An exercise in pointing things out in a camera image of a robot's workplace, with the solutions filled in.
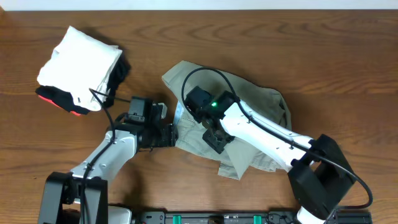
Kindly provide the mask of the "khaki grey shorts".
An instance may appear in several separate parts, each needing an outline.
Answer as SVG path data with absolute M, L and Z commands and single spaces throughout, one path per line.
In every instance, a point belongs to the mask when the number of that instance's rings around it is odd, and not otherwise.
M 181 88 L 186 76 L 200 66 L 181 61 L 162 76 L 165 86 L 176 96 L 178 103 L 174 124 L 178 129 L 176 146 L 194 155 L 218 161 L 218 175 L 239 180 L 248 167 L 274 172 L 282 167 L 268 155 L 240 138 L 227 144 L 221 154 L 202 139 L 206 128 L 197 123 L 182 105 Z M 231 73 L 223 73 L 236 94 L 252 109 L 286 129 L 292 128 L 291 114 L 283 96 L 277 90 L 259 87 Z

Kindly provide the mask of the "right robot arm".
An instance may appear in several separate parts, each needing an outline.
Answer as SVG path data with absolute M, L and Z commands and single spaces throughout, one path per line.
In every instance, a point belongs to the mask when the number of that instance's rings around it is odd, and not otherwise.
M 355 183 L 339 145 L 322 134 L 302 136 L 253 111 L 229 91 L 215 97 L 196 86 L 183 101 L 195 121 L 206 128 L 203 140 L 218 154 L 242 139 L 287 172 L 301 208 L 299 223 L 325 223 Z

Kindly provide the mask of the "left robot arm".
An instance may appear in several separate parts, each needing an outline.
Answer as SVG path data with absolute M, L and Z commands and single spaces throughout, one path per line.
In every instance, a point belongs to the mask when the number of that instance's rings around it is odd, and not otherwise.
M 47 177 L 38 223 L 133 223 L 131 209 L 108 203 L 108 186 L 140 149 L 175 145 L 178 132 L 163 122 L 166 114 L 164 103 L 131 100 L 81 164 Z

